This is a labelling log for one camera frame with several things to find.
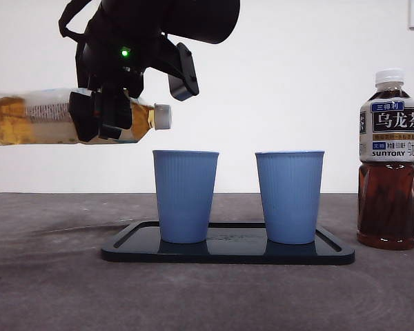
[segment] green led light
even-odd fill
[[[121,49],[121,55],[122,55],[122,57],[129,57],[130,56],[130,48],[123,47]]]

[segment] blue cup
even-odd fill
[[[315,240],[324,151],[256,153],[259,187],[271,241]]]
[[[206,240],[219,153],[154,150],[161,239]]]

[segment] tray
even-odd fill
[[[315,241],[285,245],[267,239],[265,223],[210,223],[201,243],[161,240],[158,221],[138,221],[112,237],[101,257],[116,262],[251,263],[344,265],[355,260],[354,249],[322,227]]]

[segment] table surface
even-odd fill
[[[215,265],[100,258],[153,194],[0,194],[0,331],[414,331],[414,249],[359,244],[356,199],[323,194],[318,221],[354,264]],[[262,219],[258,194],[213,199],[211,221]]]

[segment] white bottle cap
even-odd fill
[[[400,68],[389,68],[380,70],[375,74],[375,84],[386,83],[388,81],[404,81],[404,71]]]
[[[172,127],[172,108],[169,105],[155,104],[155,130],[168,130]]]

